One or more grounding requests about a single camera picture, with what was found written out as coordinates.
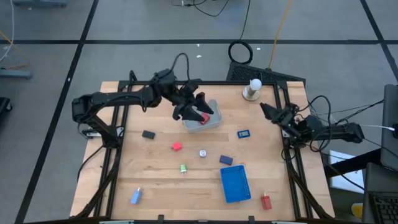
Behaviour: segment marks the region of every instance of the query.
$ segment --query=yellow cable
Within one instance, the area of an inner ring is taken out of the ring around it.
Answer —
[[[29,57],[25,54],[25,52],[24,52],[23,50],[21,50],[17,45],[13,44],[13,43],[11,42],[11,40],[8,39],[8,37],[7,37],[5,34],[3,34],[1,31],[0,31],[0,35],[2,35],[10,44],[12,44],[12,47],[15,47],[15,48],[19,51],[19,53],[21,53],[21,55],[22,55],[26,60],[29,60]]]
[[[274,52],[275,52],[276,42],[278,41],[280,31],[282,30],[282,26],[284,25],[284,22],[285,22],[285,19],[286,19],[286,15],[287,15],[287,12],[290,9],[290,5],[291,4],[292,4],[292,0],[289,0],[289,3],[287,3],[287,6],[286,6],[286,10],[285,10],[284,16],[282,17],[282,20],[281,20],[281,22],[279,24],[278,31],[276,32],[274,45],[272,46],[271,60],[269,61],[269,65],[268,65],[269,69],[271,69],[272,60],[274,59]]]
[[[13,65],[13,66],[7,67],[6,69],[8,69],[8,70],[14,69],[15,70],[15,69],[26,68],[28,66],[29,66],[28,64],[20,64],[20,65]]]

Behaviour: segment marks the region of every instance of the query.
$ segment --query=small white cube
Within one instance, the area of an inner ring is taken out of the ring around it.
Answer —
[[[201,150],[201,151],[199,151],[199,156],[200,157],[206,157],[206,150]]]

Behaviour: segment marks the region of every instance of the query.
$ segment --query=keyboard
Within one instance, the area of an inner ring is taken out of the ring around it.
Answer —
[[[398,224],[398,192],[369,192],[374,220],[379,224]]]
[[[252,67],[249,65],[241,65],[236,62],[231,62],[229,65],[228,74],[226,77],[227,81],[248,81],[253,78],[261,79],[266,81],[300,81],[305,85],[305,79],[300,77],[294,77],[278,72],[273,72],[268,69],[261,69]]]

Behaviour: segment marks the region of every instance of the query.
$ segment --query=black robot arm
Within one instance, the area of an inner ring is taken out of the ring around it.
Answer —
[[[198,88],[194,81],[189,80],[180,88],[175,81],[174,72],[166,69],[156,73],[149,84],[138,91],[97,92],[83,95],[72,101],[72,118],[78,124],[87,124],[100,133],[106,147],[117,147],[119,145],[117,129],[107,125],[96,115],[104,107],[141,105],[145,111],[146,108],[157,107],[163,97],[175,106],[172,114],[175,120],[182,118],[183,120],[203,121],[203,117],[192,106],[195,106],[198,111],[213,114],[213,110],[205,101],[203,92],[194,96],[193,92]]]
[[[300,108],[293,103],[287,104],[282,110],[266,103],[260,103],[260,106],[266,119],[280,126],[289,135],[290,143],[294,146],[301,144],[300,147],[303,147],[309,141],[329,139],[360,143],[364,139],[360,125],[356,123],[324,126],[317,117],[312,115],[301,121],[294,120]]]

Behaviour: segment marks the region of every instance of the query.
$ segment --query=blue block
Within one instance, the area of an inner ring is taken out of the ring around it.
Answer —
[[[139,199],[141,198],[141,194],[142,194],[142,192],[140,191],[140,188],[135,190],[134,194],[132,195],[132,198],[131,198],[130,202],[133,203],[133,204],[138,204],[139,203]]]
[[[220,156],[220,162],[222,162],[224,164],[231,165],[233,160],[234,159],[232,159],[231,157],[228,157],[228,156],[223,156],[223,155]]]
[[[243,165],[220,169],[225,200],[227,203],[251,199],[248,178]]]
[[[250,137],[250,131],[249,130],[238,131],[237,134],[238,134],[238,138]]]

